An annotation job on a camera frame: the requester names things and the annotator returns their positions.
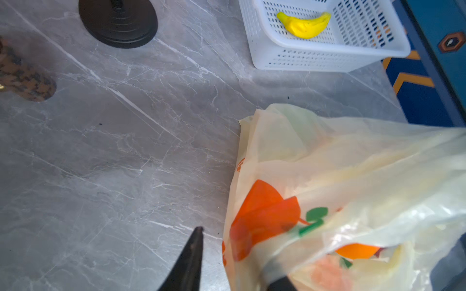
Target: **teal surface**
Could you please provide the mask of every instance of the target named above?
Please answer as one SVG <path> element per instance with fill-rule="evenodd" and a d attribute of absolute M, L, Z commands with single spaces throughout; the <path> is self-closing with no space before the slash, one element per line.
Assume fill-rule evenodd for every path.
<path fill-rule="evenodd" d="M 466 16 L 454 0 L 406 0 L 416 21 L 432 47 L 443 71 L 466 108 L 466 44 L 457 52 L 443 54 L 440 41 L 450 33 L 466 33 Z"/>

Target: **toy banana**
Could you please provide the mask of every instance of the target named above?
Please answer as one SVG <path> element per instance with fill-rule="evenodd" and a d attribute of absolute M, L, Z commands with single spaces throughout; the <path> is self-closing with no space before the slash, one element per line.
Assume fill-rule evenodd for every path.
<path fill-rule="evenodd" d="M 310 39 L 318 36 L 329 24 L 331 14 L 322 13 L 319 18 L 302 20 L 288 16 L 283 12 L 277 13 L 277 18 L 285 25 L 285 28 L 294 36 Z"/>

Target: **camouflage cylinder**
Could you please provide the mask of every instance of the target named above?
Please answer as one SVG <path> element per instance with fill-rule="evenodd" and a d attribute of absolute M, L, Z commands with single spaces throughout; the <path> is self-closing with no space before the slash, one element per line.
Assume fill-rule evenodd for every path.
<path fill-rule="evenodd" d="M 52 97 L 56 83 L 52 78 L 25 62 L 0 36 L 0 87 L 30 101 Z"/>

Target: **white plastic bag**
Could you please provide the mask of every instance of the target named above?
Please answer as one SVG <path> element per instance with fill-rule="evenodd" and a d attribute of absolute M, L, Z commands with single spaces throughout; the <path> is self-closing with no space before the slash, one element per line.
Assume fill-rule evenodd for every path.
<path fill-rule="evenodd" d="M 430 271 L 466 232 L 465 129 L 328 119 L 286 104 L 240 124 L 223 237 L 233 291 L 284 276 L 302 291 L 431 290 Z M 309 230 L 306 213 L 319 207 L 328 214 Z M 355 243 L 398 247 L 389 262 L 331 265 Z"/>

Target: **hexagonal knob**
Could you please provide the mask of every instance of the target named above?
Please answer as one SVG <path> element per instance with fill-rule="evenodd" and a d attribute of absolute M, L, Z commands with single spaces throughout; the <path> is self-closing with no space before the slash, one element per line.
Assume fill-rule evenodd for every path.
<path fill-rule="evenodd" d="M 464 32 L 455 32 L 448 34 L 439 43 L 439 49 L 442 53 L 451 53 L 458 51 L 466 42 L 466 35 Z"/>

